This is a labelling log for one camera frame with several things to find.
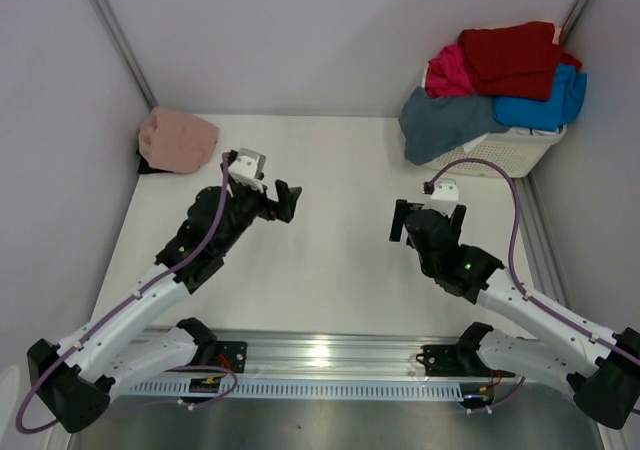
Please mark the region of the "pink t shirt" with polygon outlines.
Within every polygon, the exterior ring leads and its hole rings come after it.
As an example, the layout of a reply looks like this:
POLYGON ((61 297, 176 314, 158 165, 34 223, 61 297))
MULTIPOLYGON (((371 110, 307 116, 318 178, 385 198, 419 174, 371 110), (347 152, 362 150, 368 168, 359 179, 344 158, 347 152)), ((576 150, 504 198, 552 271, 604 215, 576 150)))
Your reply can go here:
POLYGON ((191 174, 211 160, 219 134, 200 117, 156 106, 139 126, 138 148, 153 168, 191 174))

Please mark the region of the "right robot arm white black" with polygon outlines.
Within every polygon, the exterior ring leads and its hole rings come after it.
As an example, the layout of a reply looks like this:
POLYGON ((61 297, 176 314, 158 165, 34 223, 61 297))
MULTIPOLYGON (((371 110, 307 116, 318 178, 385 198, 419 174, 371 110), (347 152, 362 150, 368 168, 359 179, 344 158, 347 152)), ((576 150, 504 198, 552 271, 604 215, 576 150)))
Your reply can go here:
POLYGON ((639 333, 591 322, 541 292, 528 290, 511 268, 479 247, 460 243, 466 208, 449 215, 399 199, 389 239, 407 240, 421 272, 446 293, 514 322, 529 338, 510 337, 485 324, 455 350, 467 374, 488 367, 543 383, 572 398, 595 422, 622 429, 638 413, 639 333))

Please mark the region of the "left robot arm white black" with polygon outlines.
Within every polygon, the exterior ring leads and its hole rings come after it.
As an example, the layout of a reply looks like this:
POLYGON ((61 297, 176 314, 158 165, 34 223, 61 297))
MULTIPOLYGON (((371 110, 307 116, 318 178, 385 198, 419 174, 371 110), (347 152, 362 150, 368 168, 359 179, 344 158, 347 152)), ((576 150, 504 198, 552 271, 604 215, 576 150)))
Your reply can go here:
POLYGON ((41 338, 31 345, 29 394, 39 397, 55 423, 80 432, 129 387, 176 367, 203 371, 213 364, 215 335, 195 318, 179 321, 143 350, 130 343, 219 271, 256 219, 292 221, 301 188, 278 180, 275 189, 277 197, 270 199, 264 185, 230 181, 204 188, 176 235, 111 310, 57 343, 41 338))

